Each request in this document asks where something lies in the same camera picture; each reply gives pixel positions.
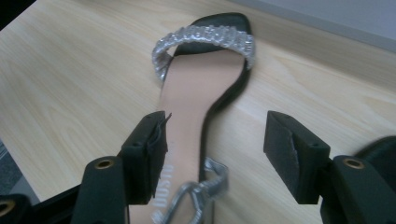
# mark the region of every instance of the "table surface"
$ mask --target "table surface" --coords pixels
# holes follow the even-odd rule
[[[159,38],[228,11],[250,19],[257,62],[209,127],[207,154],[230,169],[216,223],[320,223],[262,152],[267,111],[295,117],[331,158],[352,155],[395,134],[396,54],[223,0],[42,0],[0,33],[0,137],[38,198],[74,187],[156,110]]]

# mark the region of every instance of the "embellished toe strap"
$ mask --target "embellished toe strap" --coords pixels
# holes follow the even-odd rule
[[[167,51],[177,45],[190,42],[199,42],[232,49],[242,54],[247,60],[247,69],[254,64],[254,38],[246,32],[237,31],[233,26],[214,27],[212,25],[182,27],[178,31],[168,34],[157,42],[152,51],[152,62],[155,73],[164,80],[172,56]]]

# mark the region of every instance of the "rhinestone strap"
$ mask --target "rhinestone strap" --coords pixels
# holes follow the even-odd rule
[[[217,198],[228,191],[228,168],[206,157],[205,170],[216,174],[216,177],[200,183],[187,182],[183,184],[172,199],[166,214],[155,214],[155,216],[152,217],[155,224],[170,223],[183,197],[187,194],[190,194],[195,208],[195,214],[190,224],[200,224],[203,220],[208,218],[210,215],[208,211],[208,209],[210,209],[209,204],[213,203]]]
[[[178,31],[168,34],[157,42],[152,51],[152,62],[155,73],[164,80],[169,63],[172,61],[166,51],[183,43],[199,42],[221,46],[225,49],[232,49],[242,54],[247,60],[247,69],[254,64],[254,38],[246,32],[237,31],[235,27],[220,26],[188,26],[182,27]]]

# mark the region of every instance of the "brass grommet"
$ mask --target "brass grommet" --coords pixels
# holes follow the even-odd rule
[[[343,162],[344,162],[345,165],[349,166],[350,168],[358,169],[358,170],[364,169],[364,164],[361,161],[357,161],[357,160],[354,160],[354,159],[346,158],[346,159],[343,160]]]
[[[114,165],[113,160],[102,160],[95,164],[95,168],[98,170],[103,170],[103,169],[107,169],[108,167],[111,167],[112,165]]]
[[[0,217],[8,214],[15,207],[15,202],[13,200],[0,201]]]

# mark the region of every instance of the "gray floor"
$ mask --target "gray floor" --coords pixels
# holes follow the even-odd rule
[[[0,194],[24,194],[31,204],[39,203],[37,196],[22,175],[18,165],[0,140]]]
[[[396,52],[395,0],[231,0]]]

